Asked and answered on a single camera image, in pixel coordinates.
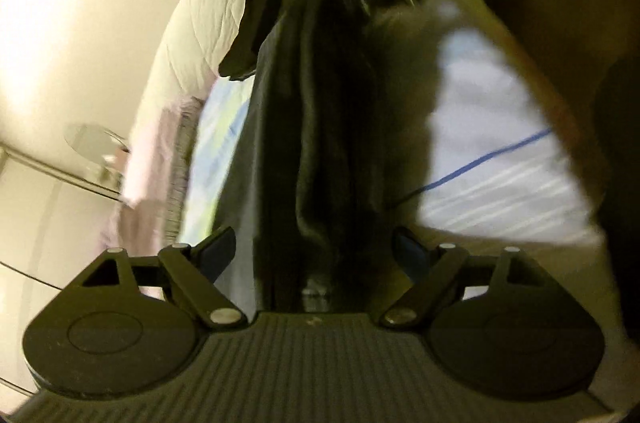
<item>white sheet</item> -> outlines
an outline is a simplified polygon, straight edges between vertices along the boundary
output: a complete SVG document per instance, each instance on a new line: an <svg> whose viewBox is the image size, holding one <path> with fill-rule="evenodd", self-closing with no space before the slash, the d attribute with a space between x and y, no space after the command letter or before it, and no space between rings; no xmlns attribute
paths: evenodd
<svg viewBox="0 0 640 423"><path fill-rule="evenodd" d="M238 34L244 0L180 0L156 51L130 133L135 140L162 108L182 95L206 98L218 65Z"/></svg>
<svg viewBox="0 0 640 423"><path fill-rule="evenodd" d="M385 60L388 228L407 226L429 247L533 256L603 329L591 392L629 409L640 350L622 328L593 206L544 112L557 113L554 93L534 99L540 74L482 0L424 0L378 22L395 53Z"/></svg>

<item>beige wall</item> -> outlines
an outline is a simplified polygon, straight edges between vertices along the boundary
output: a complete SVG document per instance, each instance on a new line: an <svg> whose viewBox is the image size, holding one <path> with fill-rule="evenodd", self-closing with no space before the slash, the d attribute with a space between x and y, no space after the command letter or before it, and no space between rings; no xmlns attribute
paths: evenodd
<svg viewBox="0 0 640 423"><path fill-rule="evenodd" d="M55 288L65 287L97 257L98 236L115 204L6 161L0 172L0 384L36 390L22 354L24 329ZM0 392L0 411L8 411L6 401Z"/></svg>
<svg viewBox="0 0 640 423"><path fill-rule="evenodd" d="M126 135L178 0L0 0L0 142L75 174L70 122Z"/></svg>

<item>pink cloth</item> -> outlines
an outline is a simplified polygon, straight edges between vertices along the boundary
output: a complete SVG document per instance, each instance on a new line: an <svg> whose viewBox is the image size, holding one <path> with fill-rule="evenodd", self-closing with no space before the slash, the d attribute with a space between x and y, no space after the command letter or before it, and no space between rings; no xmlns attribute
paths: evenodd
<svg viewBox="0 0 640 423"><path fill-rule="evenodd" d="M164 243L164 213L182 111L201 104L192 96L164 108L133 140L120 203L100 234L99 251L123 247L131 256L157 255Z"/></svg>

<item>dark fabric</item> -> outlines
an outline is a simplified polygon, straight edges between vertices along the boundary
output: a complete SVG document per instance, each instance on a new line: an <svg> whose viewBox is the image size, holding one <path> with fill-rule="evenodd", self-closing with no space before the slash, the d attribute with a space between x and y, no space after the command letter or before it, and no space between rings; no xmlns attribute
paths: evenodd
<svg viewBox="0 0 640 423"><path fill-rule="evenodd" d="M218 67L221 77L244 80L254 74L260 46L276 24L281 5L282 0L245 0L238 35Z"/></svg>
<svg viewBox="0 0 640 423"><path fill-rule="evenodd" d="M238 290L255 274L255 308L299 310L304 291L322 298L306 310L329 309L337 266L366 246L382 211L377 76L347 3L284 0L260 50L214 220L236 231L236 258L216 283L233 301L250 301Z"/></svg>
<svg viewBox="0 0 640 423"><path fill-rule="evenodd" d="M612 178L598 215L607 234L626 330L640 344L640 58L609 70L594 104L598 139Z"/></svg>
<svg viewBox="0 0 640 423"><path fill-rule="evenodd" d="M175 243L182 224L182 207L189 185L191 155L196 143L198 121L204 102L191 96L180 105L180 126L175 135L175 152L171 162L171 174L164 211L164 237L162 246Z"/></svg>
<svg viewBox="0 0 640 423"><path fill-rule="evenodd" d="M640 423L640 405L636 405L620 423Z"/></svg>

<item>blue line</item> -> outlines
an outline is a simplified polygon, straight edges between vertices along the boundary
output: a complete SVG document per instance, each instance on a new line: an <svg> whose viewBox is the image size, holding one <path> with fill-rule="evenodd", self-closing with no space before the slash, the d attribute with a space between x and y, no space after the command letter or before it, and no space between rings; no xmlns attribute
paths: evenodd
<svg viewBox="0 0 640 423"><path fill-rule="evenodd" d="M537 142L538 140L541 140L542 138L544 138L545 136L548 136L549 134L551 134L551 129L541 130L540 132L537 132L533 136L529 136L528 138L525 138L520 142L514 143L513 145L507 145L505 147L494 150L493 152L485 154L484 156L481 156L480 158L473 160L471 163L468 163L463 167L460 167L459 169L454 170L451 174L447 174L445 177L440 178L437 181L434 181L433 183L429 183L424 187L420 187L418 188L418 190L409 192L406 196L398 199L394 203L389 204L389 206L387 207L387 210L393 210L395 208L398 208L402 203L406 203L408 200L414 198L415 196L419 196L423 192L427 192L429 190L433 190L434 188L438 188L444 185L444 183L448 183L452 179L455 179L459 176L462 176L463 174L466 174L470 170L476 168L478 165L481 165L486 161L489 161L490 159L496 158L501 154L513 152L514 150L530 145L531 143Z"/></svg>

